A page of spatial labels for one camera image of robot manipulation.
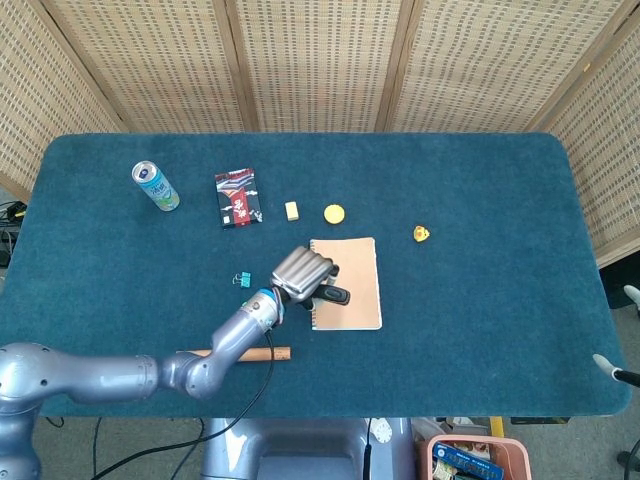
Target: woven panel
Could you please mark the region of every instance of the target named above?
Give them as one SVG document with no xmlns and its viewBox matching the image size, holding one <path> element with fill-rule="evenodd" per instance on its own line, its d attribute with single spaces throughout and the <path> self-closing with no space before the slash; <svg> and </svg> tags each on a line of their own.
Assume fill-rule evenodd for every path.
<svg viewBox="0 0 640 480">
<path fill-rule="evenodd" d="M 239 0 L 261 130 L 373 130 L 400 3 Z"/>
<path fill-rule="evenodd" d="M 31 191 L 53 138 L 119 127 L 28 2 L 0 2 L 0 45 L 0 173 Z"/>
<path fill-rule="evenodd" d="M 594 247 L 640 226 L 640 29 L 550 126 L 564 143 Z"/>
<path fill-rule="evenodd" d="M 618 3 L 427 1 L 392 129 L 524 129 Z"/>
<path fill-rule="evenodd" d="M 211 0 L 47 6 L 132 129 L 243 130 Z"/>
</svg>

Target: black cable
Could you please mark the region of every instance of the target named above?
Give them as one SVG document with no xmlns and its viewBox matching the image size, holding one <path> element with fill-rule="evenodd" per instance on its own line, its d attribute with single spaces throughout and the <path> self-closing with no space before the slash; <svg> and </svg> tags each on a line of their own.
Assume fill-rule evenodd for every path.
<svg viewBox="0 0 640 480">
<path fill-rule="evenodd" d="M 185 448 L 185 447 L 190 447 L 192 445 L 198 445 L 200 443 L 208 442 L 213 438 L 223 435 L 228 430 L 231 430 L 240 420 L 242 420 L 242 418 L 247 414 L 247 412 L 251 409 L 251 407 L 253 407 L 255 403 L 260 399 L 260 397 L 266 390 L 267 385 L 269 385 L 271 376 L 273 375 L 273 368 L 275 365 L 275 350 L 273 348 L 273 340 L 271 338 L 271 332 L 266 332 L 264 335 L 265 337 L 267 337 L 267 341 L 269 342 L 269 348 L 271 349 L 271 362 L 269 364 L 269 371 L 267 372 L 267 376 L 265 377 L 264 383 L 260 387 L 260 390 L 258 390 L 258 392 L 253 396 L 253 398 L 247 404 L 247 406 L 244 407 L 244 409 L 240 412 L 240 414 L 236 418 L 234 418 L 229 425 L 227 425 L 222 430 L 212 433 L 211 435 L 207 435 L 206 437 L 202 437 L 202 438 L 196 438 L 195 440 L 191 440 L 189 442 L 174 443 L 173 445 L 165 445 L 164 447 L 155 447 L 155 448 L 148 448 L 147 450 L 141 450 L 137 453 L 134 453 L 133 455 L 129 455 L 128 457 L 123 458 L 122 460 L 114 463 L 110 467 L 105 468 L 97 475 L 94 475 L 91 480 L 98 480 L 100 478 L 103 478 L 104 476 L 110 474 L 111 472 L 122 467 L 123 465 L 126 465 L 127 463 L 132 462 L 137 458 L 144 457 L 145 455 L 151 455 L 152 453 L 166 452 L 167 450 L 175 450 L 178 448 Z"/>
<path fill-rule="evenodd" d="M 369 426 L 367 427 L 367 446 L 364 447 L 364 463 L 362 465 L 362 480 L 371 479 L 371 443 L 369 438 L 371 435 L 371 418 L 369 418 Z"/>
<path fill-rule="evenodd" d="M 202 436 L 204 435 L 204 420 L 202 420 L 201 418 L 199 418 L 198 420 L 200 420 L 200 435 L 198 435 L 198 438 L 202 438 Z M 198 448 L 197 443 L 195 445 L 192 445 L 189 451 L 187 452 L 187 454 L 184 457 L 182 457 L 182 460 L 180 460 L 180 463 L 178 464 L 175 471 L 173 472 L 173 475 L 171 475 L 171 480 L 176 480 L 176 477 L 178 476 L 180 469 L 184 466 L 185 463 L 187 463 L 187 460 L 189 460 L 189 457 L 195 451 L 196 448 Z"/>
<path fill-rule="evenodd" d="M 0 243 L 4 247 L 4 251 L 7 252 L 9 256 L 11 256 L 11 248 L 9 248 L 9 245 L 8 245 L 9 242 L 4 241 L 4 232 L 6 232 L 6 230 L 4 229 L 0 230 Z"/>
<path fill-rule="evenodd" d="M 631 475 L 631 464 L 633 463 L 636 455 L 640 450 L 640 440 L 636 442 L 636 444 L 631 449 L 629 453 L 629 458 L 627 458 L 627 463 L 624 465 L 624 480 L 629 480 L 629 475 Z"/>
<path fill-rule="evenodd" d="M 93 448 L 92 448 L 92 460 L 93 460 L 93 476 L 98 473 L 98 432 L 100 431 L 100 424 L 102 423 L 102 417 L 98 418 L 96 426 L 93 428 Z"/>
<path fill-rule="evenodd" d="M 64 417 L 60 417 L 60 423 L 56 423 L 51 420 L 49 417 L 44 417 L 44 419 L 51 424 L 52 427 L 62 428 L 64 427 Z"/>
</svg>

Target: box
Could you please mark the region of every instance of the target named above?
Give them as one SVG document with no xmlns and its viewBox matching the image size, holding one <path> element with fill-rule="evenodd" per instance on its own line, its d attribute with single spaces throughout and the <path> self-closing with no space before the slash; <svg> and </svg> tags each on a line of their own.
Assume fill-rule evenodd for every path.
<svg viewBox="0 0 640 480">
<path fill-rule="evenodd" d="M 487 437 L 480 435 L 436 435 L 428 443 L 420 442 L 420 480 L 433 480 L 433 447 L 436 442 L 479 442 L 488 443 L 494 450 L 494 462 L 504 468 L 504 480 L 531 480 L 529 454 L 517 440 L 511 438 Z"/>
<path fill-rule="evenodd" d="M 216 175 L 222 228 L 243 227 L 262 222 L 262 210 L 252 168 Z"/>
<path fill-rule="evenodd" d="M 461 472 L 469 472 L 483 480 L 504 480 L 504 468 L 490 461 L 452 447 L 445 442 L 433 445 L 434 458 L 452 465 Z"/>
</svg>

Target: cable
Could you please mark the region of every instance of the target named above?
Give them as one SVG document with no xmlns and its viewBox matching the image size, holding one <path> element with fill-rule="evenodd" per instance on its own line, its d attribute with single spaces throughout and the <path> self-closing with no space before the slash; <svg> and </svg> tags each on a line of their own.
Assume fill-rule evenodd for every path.
<svg viewBox="0 0 640 480">
<path fill-rule="evenodd" d="M 100 478 L 103 478 L 104 476 L 110 474 L 111 472 L 122 467 L 123 465 L 126 465 L 127 463 L 132 462 L 137 458 L 144 457 L 145 455 L 151 455 L 152 453 L 166 452 L 168 450 L 175 450 L 178 448 L 185 448 L 185 447 L 190 447 L 192 445 L 198 445 L 200 443 L 208 442 L 213 438 L 223 435 L 228 430 L 231 430 L 240 420 L 242 420 L 242 418 L 247 414 L 247 412 L 251 409 L 251 407 L 253 407 L 256 404 L 256 402 L 260 399 L 260 397 L 266 390 L 267 386 L 269 385 L 271 376 L 273 375 L 273 368 L 275 365 L 275 358 L 276 358 L 275 350 L 273 348 L 273 339 L 271 338 L 271 332 L 266 332 L 264 335 L 265 337 L 267 337 L 267 342 L 269 342 L 269 348 L 271 349 L 271 362 L 269 363 L 269 371 L 267 372 L 267 376 L 265 377 L 264 382 L 260 387 L 260 389 L 258 390 L 258 392 L 253 396 L 253 398 L 247 404 L 247 406 L 244 407 L 244 409 L 240 412 L 240 414 L 236 418 L 234 418 L 229 425 L 227 425 L 222 430 L 212 433 L 211 435 L 207 435 L 206 437 L 196 438 L 195 440 L 191 440 L 189 442 L 174 443 L 173 445 L 165 445 L 164 447 L 155 447 L 155 448 L 148 448 L 147 450 L 141 450 L 137 453 L 134 453 L 133 455 L 129 455 L 128 457 L 123 458 L 122 460 L 114 463 L 110 467 L 105 468 L 97 475 L 94 475 L 91 480 L 98 480 Z"/>
<path fill-rule="evenodd" d="M 4 237 L 4 234 L 7 234 L 7 238 L 9 239 L 9 256 L 13 255 L 13 240 L 11 240 L 11 232 L 7 232 L 6 230 L 2 230 L 2 232 L 0 232 L 0 242 L 3 242 L 2 237 Z"/>
<path fill-rule="evenodd" d="M 631 475 L 631 463 L 636 458 L 638 450 L 640 450 L 640 440 L 636 442 L 629 453 L 629 458 L 627 458 L 627 463 L 624 466 L 624 480 L 629 480 L 629 475 Z"/>
<path fill-rule="evenodd" d="M 371 436 L 371 418 L 369 418 L 369 426 L 367 427 L 367 446 L 364 447 L 364 462 L 362 465 L 362 480 L 371 479 L 371 443 L 369 438 Z"/>
<path fill-rule="evenodd" d="M 198 435 L 198 438 L 202 438 L 202 435 L 204 435 L 204 420 L 202 420 L 202 418 L 199 418 L 198 420 L 200 420 L 200 435 Z M 178 464 L 175 471 L 173 472 L 173 475 L 171 475 L 171 480 L 176 479 L 176 477 L 178 476 L 178 472 L 180 472 L 180 469 L 184 466 L 185 463 L 187 463 L 187 460 L 189 460 L 189 457 L 191 456 L 191 454 L 194 452 L 196 448 L 198 448 L 197 443 L 195 445 L 192 445 L 189 451 L 187 452 L 187 454 L 184 457 L 182 457 L 182 460 L 180 460 L 180 463 Z"/>
<path fill-rule="evenodd" d="M 96 476 L 98 472 L 98 432 L 100 431 L 100 424 L 102 423 L 102 417 L 98 418 L 96 422 L 96 426 L 93 429 L 93 449 L 92 449 L 92 460 L 93 460 L 93 476 Z"/>
<path fill-rule="evenodd" d="M 51 420 L 49 417 L 44 417 L 44 419 L 51 424 L 52 427 L 62 428 L 64 427 L 64 417 L 60 417 L 60 423 L 56 423 Z"/>
<path fill-rule="evenodd" d="M 284 321 L 284 302 L 282 301 L 282 294 L 280 293 L 280 288 L 273 287 L 271 291 L 276 297 L 276 307 L 278 309 L 278 318 L 276 319 L 276 322 L 273 325 L 273 328 L 275 328 L 277 326 L 282 325 L 282 322 Z"/>
</svg>

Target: yellow sponge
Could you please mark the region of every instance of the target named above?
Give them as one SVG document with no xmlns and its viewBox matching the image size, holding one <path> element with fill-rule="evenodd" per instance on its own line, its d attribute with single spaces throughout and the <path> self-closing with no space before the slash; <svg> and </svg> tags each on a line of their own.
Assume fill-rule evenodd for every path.
<svg viewBox="0 0 640 480">
<path fill-rule="evenodd" d="M 290 222 L 300 218 L 298 216 L 298 205 L 296 205 L 296 202 L 287 202 L 284 204 L 284 208 L 287 210 L 287 220 Z"/>
</svg>

